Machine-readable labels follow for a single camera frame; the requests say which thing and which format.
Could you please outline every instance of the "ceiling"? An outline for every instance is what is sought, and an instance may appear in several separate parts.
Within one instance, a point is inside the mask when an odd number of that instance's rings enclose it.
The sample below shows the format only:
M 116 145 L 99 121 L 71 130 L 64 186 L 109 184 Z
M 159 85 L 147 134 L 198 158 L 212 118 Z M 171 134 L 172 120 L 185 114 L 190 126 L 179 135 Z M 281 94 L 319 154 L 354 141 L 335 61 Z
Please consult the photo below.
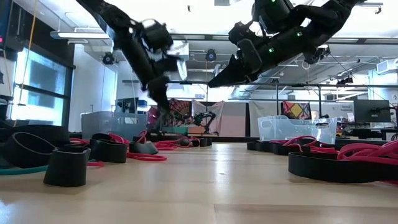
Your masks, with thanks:
M 111 4 L 124 9 L 132 18 L 141 20 L 155 18 L 166 22 L 171 32 L 189 34 L 227 34 L 235 22 L 245 21 L 250 18 L 250 8 L 254 0 L 237 1 L 228 7 L 214 7 L 214 0 L 107 0 Z M 15 0 L 24 9 L 33 12 L 33 0 Z M 294 4 L 305 4 L 309 1 L 293 0 Z M 322 5 L 324 0 L 315 0 L 313 5 Z M 374 8 L 356 8 L 353 10 L 349 21 L 336 35 L 338 37 L 398 37 L 398 27 L 391 25 L 390 21 L 398 21 L 395 9 L 398 7 L 396 0 L 384 0 L 382 12 L 375 15 Z M 187 4 L 192 6 L 192 11 L 187 11 Z M 86 32 L 98 32 L 95 20 L 76 1 L 39 0 L 37 17 L 55 30 L 72 31 L 76 27 L 91 27 Z M 111 45 L 110 41 L 90 40 L 90 46 Z M 226 65 L 230 55 L 237 48 L 227 41 L 190 41 L 190 60 L 187 61 L 189 70 L 212 69 L 215 65 Z M 281 83 L 307 82 L 320 83 L 345 69 L 360 67 L 358 71 L 374 68 L 375 62 L 383 57 L 398 57 L 398 45 L 330 45 L 335 58 L 328 57 L 318 65 L 313 65 L 309 70 L 302 68 L 303 57 L 299 57 L 291 64 L 297 67 L 279 66 L 267 74 L 268 77 L 280 77 Z M 217 59 L 214 63 L 205 62 L 205 52 L 215 49 Z M 336 62 L 343 63 L 345 69 Z M 209 80 L 210 72 L 188 72 L 191 80 Z

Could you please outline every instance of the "wooden tabletop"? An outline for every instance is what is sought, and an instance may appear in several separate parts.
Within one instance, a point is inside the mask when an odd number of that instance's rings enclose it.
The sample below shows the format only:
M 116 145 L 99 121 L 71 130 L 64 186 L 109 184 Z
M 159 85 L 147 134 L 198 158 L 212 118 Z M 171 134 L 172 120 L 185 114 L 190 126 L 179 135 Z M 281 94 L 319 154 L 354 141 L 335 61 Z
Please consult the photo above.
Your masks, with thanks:
M 45 186 L 44 173 L 0 177 L 0 223 L 396 223 L 398 187 L 297 177 L 287 157 L 245 144 L 162 153 L 165 162 L 88 168 L 87 185 Z

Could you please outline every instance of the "clear plastic bin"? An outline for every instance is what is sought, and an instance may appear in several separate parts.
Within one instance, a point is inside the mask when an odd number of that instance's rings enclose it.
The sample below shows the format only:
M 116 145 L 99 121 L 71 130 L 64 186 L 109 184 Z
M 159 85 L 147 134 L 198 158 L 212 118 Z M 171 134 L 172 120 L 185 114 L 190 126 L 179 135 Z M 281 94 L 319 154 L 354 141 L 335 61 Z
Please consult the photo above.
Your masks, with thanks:
M 289 140 L 300 136 L 313 136 L 328 144 L 336 141 L 337 118 L 297 120 L 268 116 L 258 118 L 258 124 L 261 141 Z
M 146 114 L 114 113 L 99 111 L 81 114 L 81 135 L 89 139 L 96 133 L 113 133 L 132 140 L 146 130 Z

